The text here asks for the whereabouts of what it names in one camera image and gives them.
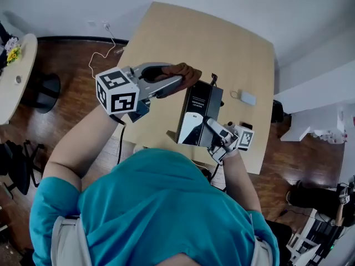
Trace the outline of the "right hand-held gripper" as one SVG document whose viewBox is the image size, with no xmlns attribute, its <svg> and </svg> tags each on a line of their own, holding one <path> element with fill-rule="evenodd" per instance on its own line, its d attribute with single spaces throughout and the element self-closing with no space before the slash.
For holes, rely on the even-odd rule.
<svg viewBox="0 0 355 266">
<path fill-rule="evenodd" d="M 205 123 L 213 133 L 211 145 L 207 150 L 219 165 L 223 165 L 226 156 L 231 156 L 237 150 L 247 151 L 250 148 L 253 130 L 236 124 L 220 125 L 211 117 L 207 117 Z"/>
</svg>

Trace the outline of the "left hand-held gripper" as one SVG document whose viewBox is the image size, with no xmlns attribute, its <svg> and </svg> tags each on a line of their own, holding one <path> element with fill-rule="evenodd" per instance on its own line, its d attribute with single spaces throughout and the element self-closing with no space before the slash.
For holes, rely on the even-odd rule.
<svg viewBox="0 0 355 266">
<path fill-rule="evenodd" d="M 132 122 L 138 121 L 149 112 L 151 98 L 165 96 L 181 84 L 181 75 L 170 77 L 163 72 L 170 65 L 142 63 L 135 68 L 115 67 L 97 74 L 95 83 L 100 104 L 108 115 L 128 114 Z"/>
</svg>

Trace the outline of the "brown cloth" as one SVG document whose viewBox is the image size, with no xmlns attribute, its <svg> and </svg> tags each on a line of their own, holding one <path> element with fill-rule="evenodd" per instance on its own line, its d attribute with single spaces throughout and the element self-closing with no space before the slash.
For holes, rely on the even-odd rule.
<svg viewBox="0 0 355 266">
<path fill-rule="evenodd" d="M 160 98 L 166 98 L 170 95 L 188 89 L 195 85 L 202 76 L 202 71 L 187 65 L 186 63 L 180 63 L 176 65 L 164 66 L 161 68 L 161 73 L 155 78 L 155 80 L 165 80 L 174 75 L 181 75 L 181 83 L 174 89 L 160 96 Z"/>
</svg>

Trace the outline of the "black box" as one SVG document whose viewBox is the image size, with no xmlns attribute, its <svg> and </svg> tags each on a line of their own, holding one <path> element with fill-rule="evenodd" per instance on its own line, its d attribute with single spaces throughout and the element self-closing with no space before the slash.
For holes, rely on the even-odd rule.
<svg viewBox="0 0 355 266">
<path fill-rule="evenodd" d="M 187 89 L 175 136 L 175 142 L 210 147 L 214 133 L 206 124 L 208 117 L 217 120 L 223 90 L 204 81 Z"/>
</svg>

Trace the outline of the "person's right forearm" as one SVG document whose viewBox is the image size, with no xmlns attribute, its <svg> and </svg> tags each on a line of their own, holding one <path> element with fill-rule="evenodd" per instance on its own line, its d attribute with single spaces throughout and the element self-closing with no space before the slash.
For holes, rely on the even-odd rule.
<svg viewBox="0 0 355 266">
<path fill-rule="evenodd" d="M 226 193 L 244 210 L 261 213 L 260 200 L 237 150 L 223 158 Z"/>
</svg>

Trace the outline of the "person's left forearm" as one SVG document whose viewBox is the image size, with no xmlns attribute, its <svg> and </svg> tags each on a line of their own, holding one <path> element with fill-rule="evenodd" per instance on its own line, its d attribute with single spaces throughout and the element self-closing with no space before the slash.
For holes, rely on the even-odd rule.
<svg viewBox="0 0 355 266">
<path fill-rule="evenodd" d="M 118 125 L 118 120 L 97 106 L 58 142 L 44 168 L 43 178 L 59 178 L 81 191 L 82 178 Z"/>
</svg>

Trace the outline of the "black round table base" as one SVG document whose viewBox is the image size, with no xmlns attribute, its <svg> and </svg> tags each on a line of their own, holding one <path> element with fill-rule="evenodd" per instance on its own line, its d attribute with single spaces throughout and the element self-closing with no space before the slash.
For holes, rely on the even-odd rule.
<svg viewBox="0 0 355 266">
<path fill-rule="evenodd" d="M 37 72 L 30 76 L 20 103 L 40 114 L 50 112 L 60 96 L 61 83 L 57 74 Z"/>
</svg>

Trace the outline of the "pale power bank with loop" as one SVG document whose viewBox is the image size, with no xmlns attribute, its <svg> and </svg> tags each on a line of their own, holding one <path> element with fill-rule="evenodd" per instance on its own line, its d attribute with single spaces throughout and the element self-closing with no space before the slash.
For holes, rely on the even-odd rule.
<svg viewBox="0 0 355 266">
<path fill-rule="evenodd" d="M 230 95 L 232 98 L 242 101 L 245 104 L 248 104 L 251 106 L 256 105 L 257 98 L 254 95 L 252 95 L 244 90 L 238 90 L 238 91 L 231 90 Z"/>
</svg>

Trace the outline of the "black bag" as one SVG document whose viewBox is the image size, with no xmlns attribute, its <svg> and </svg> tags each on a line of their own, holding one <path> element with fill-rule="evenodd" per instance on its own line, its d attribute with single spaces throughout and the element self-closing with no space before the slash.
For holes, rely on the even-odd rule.
<svg viewBox="0 0 355 266">
<path fill-rule="evenodd" d="M 284 119 L 284 111 L 283 111 L 282 104 L 277 100 L 273 100 L 271 123 L 280 123 L 283 122 L 283 119 Z"/>
</svg>

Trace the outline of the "person's teal shirt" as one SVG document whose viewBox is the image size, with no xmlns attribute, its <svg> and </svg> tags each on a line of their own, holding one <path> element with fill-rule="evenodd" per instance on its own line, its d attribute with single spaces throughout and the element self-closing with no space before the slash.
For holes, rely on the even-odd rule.
<svg viewBox="0 0 355 266">
<path fill-rule="evenodd" d="M 177 152 L 141 150 L 84 191 L 42 179 L 29 222 L 36 266 L 52 265 L 54 225 L 74 216 L 93 266 L 152 266 L 180 253 L 202 266 L 251 266 L 260 242 L 272 253 L 271 265 L 280 265 L 263 215 L 212 187 Z"/>
</svg>

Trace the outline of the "pale round table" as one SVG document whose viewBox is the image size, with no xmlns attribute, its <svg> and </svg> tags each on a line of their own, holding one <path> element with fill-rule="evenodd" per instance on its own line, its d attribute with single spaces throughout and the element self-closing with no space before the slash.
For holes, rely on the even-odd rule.
<svg viewBox="0 0 355 266">
<path fill-rule="evenodd" d="M 19 39 L 22 56 L 5 67 L 0 75 L 0 125 L 8 124 L 15 113 L 25 91 L 37 55 L 37 37 L 26 34 Z M 15 83 L 16 76 L 22 77 L 20 84 Z"/>
</svg>

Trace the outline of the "white metal rack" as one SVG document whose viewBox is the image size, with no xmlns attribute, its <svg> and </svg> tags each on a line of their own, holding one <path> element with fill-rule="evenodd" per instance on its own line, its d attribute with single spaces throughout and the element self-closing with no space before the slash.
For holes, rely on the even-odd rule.
<svg viewBox="0 0 355 266">
<path fill-rule="evenodd" d="M 291 253 L 286 266 L 319 266 L 345 230 L 310 218 L 302 232 L 294 233 L 286 245 Z"/>
</svg>

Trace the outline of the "yellow and white flowers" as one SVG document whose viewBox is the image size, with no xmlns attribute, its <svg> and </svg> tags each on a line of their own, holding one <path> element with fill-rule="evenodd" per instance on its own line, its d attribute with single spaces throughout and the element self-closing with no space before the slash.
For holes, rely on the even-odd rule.
<svg viewBox="0 0 355 266">
<path fill-rule="evenodd" d="M 4 46 L 7 56 L 7 65 L 14 63 L 22 55 L 21 46 L 18 41 L 19 39 L 17 37 L 11 37 Z"/>
</svg>

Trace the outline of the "black office chair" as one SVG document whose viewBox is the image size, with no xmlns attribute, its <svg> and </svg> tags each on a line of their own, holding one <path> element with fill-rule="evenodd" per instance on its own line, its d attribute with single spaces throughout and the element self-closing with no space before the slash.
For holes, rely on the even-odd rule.
<svg viewBox="0 0 355 266">
<path fill-rule="evenodd" d="M 32 180 L 35 188 L 39 186 L 39 182 L 36 182 L 34 171 L 43 175 L 44 170 L 35 165 L 35 157 L 38 150 L 44 150 L 45 146 L 38 144 L 30 155 L 27 148 L 30 145 L 31 142 L 29 140 L 25 140 L 23 145 L 17 145 L 9 140 L 0 144 L 0 176 L 8 175 L 12 181 L 11 185 L 0 182 L 0 186 L 10 199 L 13 199 L 12 190 L 15 188 L 21 194 L 27 195 L 30 180 Z"/>
</svg>

